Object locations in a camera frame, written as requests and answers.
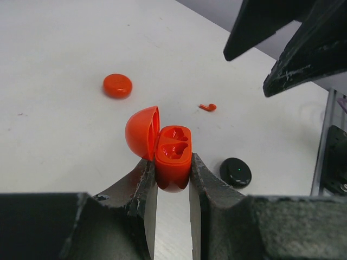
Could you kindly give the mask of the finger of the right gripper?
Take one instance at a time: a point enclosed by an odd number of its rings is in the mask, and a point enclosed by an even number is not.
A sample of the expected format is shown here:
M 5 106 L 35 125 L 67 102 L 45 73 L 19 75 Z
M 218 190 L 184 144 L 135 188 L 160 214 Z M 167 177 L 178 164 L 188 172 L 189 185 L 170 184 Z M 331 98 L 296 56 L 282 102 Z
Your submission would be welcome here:
M 263 83 L 266 97 L 346 71 L 346 1 L 316 1 Z
M 314 4 L 315 1 L 243 1 L 223 50 L 224 58 L 232 61 L 292 21 L 303 22 Z

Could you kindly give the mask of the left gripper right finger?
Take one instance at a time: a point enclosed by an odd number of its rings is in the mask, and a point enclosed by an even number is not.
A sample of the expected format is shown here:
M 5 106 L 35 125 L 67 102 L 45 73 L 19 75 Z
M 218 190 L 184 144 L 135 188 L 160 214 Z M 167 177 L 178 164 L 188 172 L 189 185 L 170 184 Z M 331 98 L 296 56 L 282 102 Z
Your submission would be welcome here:
M 245 196 L 192 154 L 193 259 L 346 259 L 346 198 Z

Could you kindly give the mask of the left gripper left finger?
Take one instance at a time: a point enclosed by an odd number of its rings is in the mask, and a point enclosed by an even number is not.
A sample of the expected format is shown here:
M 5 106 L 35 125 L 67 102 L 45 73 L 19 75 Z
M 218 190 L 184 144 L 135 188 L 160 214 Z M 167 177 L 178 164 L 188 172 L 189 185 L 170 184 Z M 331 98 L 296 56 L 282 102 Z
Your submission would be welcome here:
M 153 259 L 153 162 L 106 190 L 1 194 L 1 259 Z

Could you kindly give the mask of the black case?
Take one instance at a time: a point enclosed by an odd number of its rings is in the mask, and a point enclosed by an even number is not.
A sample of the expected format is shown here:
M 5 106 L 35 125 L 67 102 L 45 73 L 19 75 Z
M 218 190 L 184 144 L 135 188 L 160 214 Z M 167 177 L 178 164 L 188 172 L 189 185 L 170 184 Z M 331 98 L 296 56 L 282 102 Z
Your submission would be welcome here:
M 249 166 L 239 158 L 228 158 L 220 166 L 220 177 L 228 185 L 234 188 L 244 188 L 252 180 Z

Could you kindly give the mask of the red case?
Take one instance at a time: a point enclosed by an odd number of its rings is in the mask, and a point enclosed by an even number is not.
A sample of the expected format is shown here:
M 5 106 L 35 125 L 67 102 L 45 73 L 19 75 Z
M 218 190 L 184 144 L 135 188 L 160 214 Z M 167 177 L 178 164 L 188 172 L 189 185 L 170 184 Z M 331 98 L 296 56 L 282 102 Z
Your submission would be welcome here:
M 157 106 L 133 114 L 125 126 L 129 149 L 155 164 L 158 187 L 166 192 L 184 190 L 189 182 L 192 160 L 191 130 L 185 126 L 160 126 Z
M 132 81 L 123 74 L 110 74 L 103 81 L 104 93 L 115 99 L 127 98 L 132 92 Z

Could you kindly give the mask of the red earbud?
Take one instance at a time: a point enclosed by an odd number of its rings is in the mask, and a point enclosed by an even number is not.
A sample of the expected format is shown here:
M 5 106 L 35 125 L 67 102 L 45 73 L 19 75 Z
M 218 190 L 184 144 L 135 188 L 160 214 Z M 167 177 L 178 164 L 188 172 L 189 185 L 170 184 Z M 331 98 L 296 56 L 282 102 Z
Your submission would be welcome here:
M 200 104 L 199 108 L 204 110 L 204 111 L 213 112 L 216 110 L 216 105 L 213 103 L 210 103 L 208 105 Z

